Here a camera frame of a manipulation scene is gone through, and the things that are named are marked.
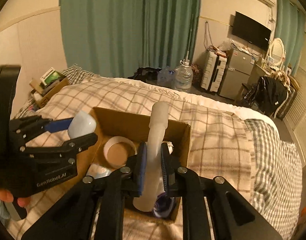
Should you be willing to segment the person's left hand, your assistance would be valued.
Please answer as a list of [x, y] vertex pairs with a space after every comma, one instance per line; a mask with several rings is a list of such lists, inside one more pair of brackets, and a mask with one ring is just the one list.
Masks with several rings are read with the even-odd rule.
[[[8, 190], [0, 189], [0, 200], [11, 203], [13, 202], [14, 197], [13, 197], [13, 194], [11, 194]], [[17, 202], [20, 207], [26, 207], [30, 204], [31, 197], [18, 198]]]

